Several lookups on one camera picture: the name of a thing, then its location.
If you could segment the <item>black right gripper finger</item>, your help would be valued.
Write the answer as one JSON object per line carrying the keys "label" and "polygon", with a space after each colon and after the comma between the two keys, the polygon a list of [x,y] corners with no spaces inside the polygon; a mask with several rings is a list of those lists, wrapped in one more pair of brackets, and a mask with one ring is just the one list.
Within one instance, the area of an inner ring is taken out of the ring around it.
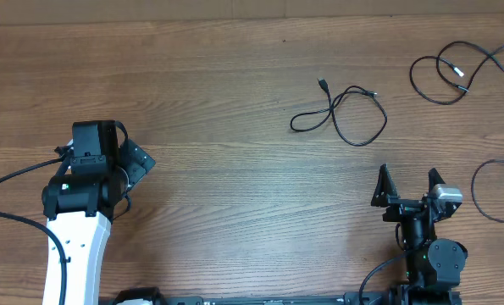
{"label": "black right gripper finger", "polygon": [[398,199],[398,191],[390,177],[387,164],[379,168],[378,182],[371,200],[373,207],[387,208],[394,200]]}
{"label": "black right gripper finger", "polygon": [[429,186],[436,186],[439,184],[445,184],[444,180],[441,178],[439,172],[436,168],[432,168],[428,172]]}

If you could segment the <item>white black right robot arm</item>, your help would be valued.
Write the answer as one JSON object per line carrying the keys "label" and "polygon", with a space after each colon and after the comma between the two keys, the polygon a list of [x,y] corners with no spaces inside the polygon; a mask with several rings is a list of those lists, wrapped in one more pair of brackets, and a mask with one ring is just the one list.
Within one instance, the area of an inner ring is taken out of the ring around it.
{"label": "white black right robot arm", "polygon": [[[358,292],[361,304],[460,304],[460,285],[468,250],[458,241],[439,238],[435,224],[449,219],[462,205],[457,186],[448,185],[436,169],[428,173],[429,189],[420,199],[403,199],[390,177],[386,164],[379,168],[378,182],[371,199],[383,208],[385,222],[396,224],[396,243],[402,254],[383,262],[364,279]],[[384,267],[403,260],[407,279],[393,285],[382,297],[367,301],[366,283]]]}

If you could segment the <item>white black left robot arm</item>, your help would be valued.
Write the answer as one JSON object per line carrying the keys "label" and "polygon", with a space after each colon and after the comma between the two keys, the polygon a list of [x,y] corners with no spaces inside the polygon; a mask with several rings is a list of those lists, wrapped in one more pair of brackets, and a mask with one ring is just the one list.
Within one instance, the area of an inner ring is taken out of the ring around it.
{"label": "white black left robot arm", "polygon": [[97,304],[102,260],[114,209],[154,167],[155,161],[117,120],[76,122],[66,157],[42,191],[49,256],[45,304]]}

